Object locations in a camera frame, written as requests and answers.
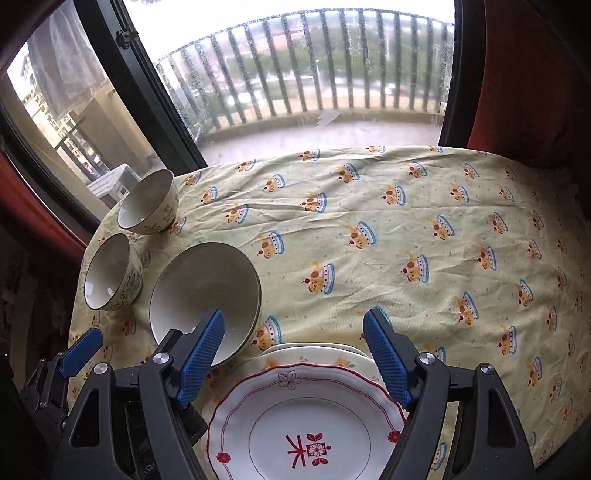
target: floral bowl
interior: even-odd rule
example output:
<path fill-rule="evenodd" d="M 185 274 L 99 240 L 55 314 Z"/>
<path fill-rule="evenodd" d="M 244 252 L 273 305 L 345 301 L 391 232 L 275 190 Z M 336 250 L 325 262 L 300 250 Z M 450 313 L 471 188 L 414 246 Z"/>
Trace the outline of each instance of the floral bowl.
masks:
<path fill-rule="evenodd" d="M 109 237 L 90 261 L 84 300 L 92 310 L 119 310 L 131 304 L 142 288 L 142 262 L 124 233 Z"/>
<path fill-rule="evenodd" d="M 170 170 L 157 170 L 129 192 L 119 208 L 117 221 L 124 230 L 140 235 L 161 232 L 176 217 L 178 191 Z"/>

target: balcony railing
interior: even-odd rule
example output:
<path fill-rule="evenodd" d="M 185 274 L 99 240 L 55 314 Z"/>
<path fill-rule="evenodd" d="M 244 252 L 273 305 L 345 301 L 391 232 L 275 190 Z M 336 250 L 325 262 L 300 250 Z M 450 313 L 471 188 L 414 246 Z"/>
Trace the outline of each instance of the balcony railing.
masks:
<path fill-rule="evenodd" d="M 453 33 L 453 24 L 395 11 L 308 10 L 229 27 L 155 68 L 195 139 L 326 108 L 441 115 Z"/>

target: ceramic bowl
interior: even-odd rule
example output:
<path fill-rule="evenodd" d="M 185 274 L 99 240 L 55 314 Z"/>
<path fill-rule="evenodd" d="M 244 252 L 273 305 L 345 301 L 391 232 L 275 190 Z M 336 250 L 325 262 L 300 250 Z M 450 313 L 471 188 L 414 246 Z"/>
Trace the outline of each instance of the ceramic bowl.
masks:
<path fill-rule="evenodd" d="M 176 217 L 178 191 L 170 170 L 157 170 L 139 182 L 124 198 L 117 221 L 124 230 L 140 235 L 161 232 Z"/>
<path fill-rule="evenodd" d="M 142 288 L 142 262 L 124 233 L 109 237 L 90 261 L 84 299 L 92 310 L 119 310 Z"/>
<path fill-rule="evenodd" d="M 225 335 L 212 365 L 225 362 L 244 346 L 261 307 L 261 283 L 250 260 L 226 244 L 195 245 L 166 266 L 150 300 L 156 343 L 170 329 L 189 333 L 207 309 L 219 309 Z"/>

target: window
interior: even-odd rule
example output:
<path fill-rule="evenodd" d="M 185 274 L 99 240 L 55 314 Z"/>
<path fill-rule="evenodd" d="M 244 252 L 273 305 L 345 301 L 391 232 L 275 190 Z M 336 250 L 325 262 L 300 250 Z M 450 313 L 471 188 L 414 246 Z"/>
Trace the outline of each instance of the window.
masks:
<path fill-rule="evenodd" d="M 318 10 L 314 1 L 231 0 L 205 9 L 124 0 L 208 164 L 303 148 L 437 144 L 454 2 L 416 3 L 332 0 Z"/>
<path fill-rule="evenodd" d="M 72 2 L 22 47 L 0 81 L 0 101 L 40 167 L 99 220 L 141 178 L 165 168 L 94 55 Z"/>

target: table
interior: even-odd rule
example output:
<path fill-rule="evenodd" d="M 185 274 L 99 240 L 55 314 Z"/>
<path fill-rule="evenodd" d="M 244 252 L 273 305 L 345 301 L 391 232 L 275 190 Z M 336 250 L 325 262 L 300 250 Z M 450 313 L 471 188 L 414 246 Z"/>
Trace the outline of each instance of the table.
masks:
<path fill-rule="evenodd" d="M 378 306 L 419 350 L 465 368 L 495 365 L 536 465 L 589 414 L 589 236 L 568 179 L 483 152 L 370 146 L 214 166 L 175 181 L 171 227 L 131 235 L 145 270 L 128 309 L 92 312 L 82 293 L 99 244 L 121 231 L 117 206 L 86 250 L 70 340 L 97 326 L 105 347 L 71 382 L 70 401 L 95 363 L 150 357 L 158 276 L 181 251 L 214 241 L 250 258 L 262 306 L 246 349 L 206 389 L 276 343 L 367 352 L 362 318 Z M 452 415 L 441 438 L 448 448 Z"/>

